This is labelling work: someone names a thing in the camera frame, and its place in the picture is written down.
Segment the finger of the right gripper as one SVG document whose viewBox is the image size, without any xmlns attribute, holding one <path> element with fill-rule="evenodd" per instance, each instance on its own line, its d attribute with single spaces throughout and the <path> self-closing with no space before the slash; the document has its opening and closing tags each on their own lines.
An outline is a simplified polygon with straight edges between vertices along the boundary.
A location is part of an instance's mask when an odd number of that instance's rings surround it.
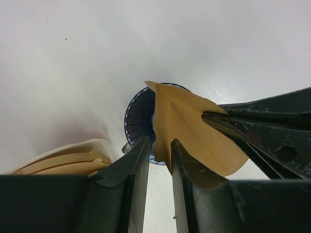
<svg viewBox="0 0 311 233">
<path fill-rule="evenodd" d="M 270 179 L 310 179 L 310 88 L 222 107 L 227 114 L 205 111 L 202 120 L 233 140 Z"/>
</svg>

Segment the blue glass ribbed dripper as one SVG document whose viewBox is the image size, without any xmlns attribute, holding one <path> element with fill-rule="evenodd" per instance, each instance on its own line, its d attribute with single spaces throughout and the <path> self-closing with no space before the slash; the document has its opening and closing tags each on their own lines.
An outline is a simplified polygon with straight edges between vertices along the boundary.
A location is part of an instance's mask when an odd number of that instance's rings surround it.
<svg viewBox="0 0 311 233">
<path fill-rule="evenodd" d="M 124 116 L 124 132 L 127 143 L 133 147 L 144 137 L 155 142 L 153 130 L 155 113 L 155 93 L 149 87 L 140 90 L 130 101 Z"/>
</svg>

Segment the grey glass coffee server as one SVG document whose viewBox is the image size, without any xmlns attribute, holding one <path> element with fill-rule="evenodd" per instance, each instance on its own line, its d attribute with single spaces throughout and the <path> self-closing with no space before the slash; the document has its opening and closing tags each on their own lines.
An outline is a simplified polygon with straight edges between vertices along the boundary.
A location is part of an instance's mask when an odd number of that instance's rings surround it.
<svg viewBox="0 0 311 233">
<path fill-rule="evenodd" d="M 131 150 L 131 148 L 132 148 L 131 144 L 126 143 L 126 144 L 122 147 L 121 151 L 122 151 L 123 154 L 127 154 L 127 153 Z"/>
</svg>

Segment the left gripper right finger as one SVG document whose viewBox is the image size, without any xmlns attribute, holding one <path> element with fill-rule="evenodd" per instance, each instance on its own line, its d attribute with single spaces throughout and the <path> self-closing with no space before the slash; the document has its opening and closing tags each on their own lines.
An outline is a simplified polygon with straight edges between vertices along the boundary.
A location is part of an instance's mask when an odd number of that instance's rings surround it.
<svg viewBox="0 0 311 233">
<path fill-rule="evenodd" d="M 309 180 L 228 180 L 171 143 L 179 233 L 308 233 Z"/>
</svg>

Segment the brown paper coffee filter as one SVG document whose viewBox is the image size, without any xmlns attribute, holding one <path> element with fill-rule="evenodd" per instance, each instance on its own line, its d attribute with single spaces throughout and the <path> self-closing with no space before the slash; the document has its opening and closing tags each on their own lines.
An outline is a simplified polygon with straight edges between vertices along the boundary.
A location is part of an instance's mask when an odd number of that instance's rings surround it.
<svg viewBox="0 0 311 233">
<path fill-rule="evenodd" d="M 146 84 L 155 93 L 155 159 L 165 162 L 169 171 L 173 170 L 171 143 L 175 139 L 193 160 L 203 164 L 203 168 L 196 168 L 191 161 L 188 167 L 192 180 L 203 188 L 217 188 L 221 178 L 234 174 L 248 161 L 248 156 L 231 139 L 201 118 L 204 111 L 226 116 L 224 109 L 181 87 L 152 81 Z"/>
</svg>

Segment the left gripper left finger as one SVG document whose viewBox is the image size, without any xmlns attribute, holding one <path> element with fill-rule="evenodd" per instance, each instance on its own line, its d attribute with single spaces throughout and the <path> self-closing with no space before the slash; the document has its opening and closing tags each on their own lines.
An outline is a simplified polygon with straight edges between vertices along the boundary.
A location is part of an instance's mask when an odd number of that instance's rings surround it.
<svg viewBox="0 0 311 233">
<path fill-rule="evenodd" d="M 2 175 L 3 233 L 140 233 L 150 140 L 139 140 L 108 168 L 83 175 Z"/>
</svg>

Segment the orange coffee filter packet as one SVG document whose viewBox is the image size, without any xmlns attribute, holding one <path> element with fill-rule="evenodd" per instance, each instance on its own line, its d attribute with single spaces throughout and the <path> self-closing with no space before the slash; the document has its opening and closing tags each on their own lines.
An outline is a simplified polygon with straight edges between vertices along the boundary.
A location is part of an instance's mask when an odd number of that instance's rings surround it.
<svg viewBox="0 0 311 233">
<path fill-rule="evenodd" d="M 105 139 L 69 144 L 41 154 L 7 175 L 87 175 L 101 171 L 116 161 Z"/>
</svg>

